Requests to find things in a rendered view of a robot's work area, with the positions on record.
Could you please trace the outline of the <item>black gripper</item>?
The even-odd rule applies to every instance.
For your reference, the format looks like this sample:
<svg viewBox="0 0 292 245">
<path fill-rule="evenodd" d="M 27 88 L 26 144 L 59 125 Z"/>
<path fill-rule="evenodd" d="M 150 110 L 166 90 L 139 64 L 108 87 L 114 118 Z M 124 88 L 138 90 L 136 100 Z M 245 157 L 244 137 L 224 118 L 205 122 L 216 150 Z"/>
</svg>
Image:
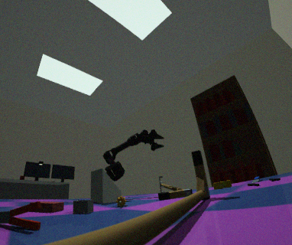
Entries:
<svg viewBox="0 0 292 245">
<path fill-rule="evenodd" d="M 164 145 L 158 145 L 154 142 L 155 139 L 164 139 L 164 137 L 158 135 L 155 131 L 155 129 L 152 129 L 150 132 L 150 136 L 146 135 L 144 136 L 143 142 L 146 144 L 151 145 L 151 151 L 154 151 L 155 149 L 163 148 Z"/>
</svg>

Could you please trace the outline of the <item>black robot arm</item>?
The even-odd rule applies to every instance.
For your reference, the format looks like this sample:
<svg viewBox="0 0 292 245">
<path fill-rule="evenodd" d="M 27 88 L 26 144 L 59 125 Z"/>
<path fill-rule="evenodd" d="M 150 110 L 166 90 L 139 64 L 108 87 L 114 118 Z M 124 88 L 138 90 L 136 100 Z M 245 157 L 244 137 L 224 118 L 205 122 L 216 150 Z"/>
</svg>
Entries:
<svg viewBox="0 0 292 245">
<path fill-rule="evenodd" d="M 122 178 L 124 174 L 124 169 L 122 167 L 122 164 L 120 162 L 115 162 L 116 155 L 122 151 L 123 149 L 128 148 L 129 146 L 134 146 L 139 144 L 140 142 L 143 142 L 144 136 L 150 136 L 150 133 L 148 134 L 147 130 L 143 130 L 140 134 L 136 133 L 133 136 L 131 136 L 127 142 L 122 143 L 120 146 L 117 146 L 111 150 L 108 150 L 104 155 L 104 159 L 107 162 L 107 164 L 110 164 L 110 166 L 106 166 L 106 173 L 109 175 L 109 177 L 113 181 L 117 181 L 120 178 Z M 136 137 L 137 136 L 137 137 Z M 112 153 L 112 156 L 110 155 L 110 152 Z M 113 174 L 114 173 L 114 174 Z"/>
</svg>

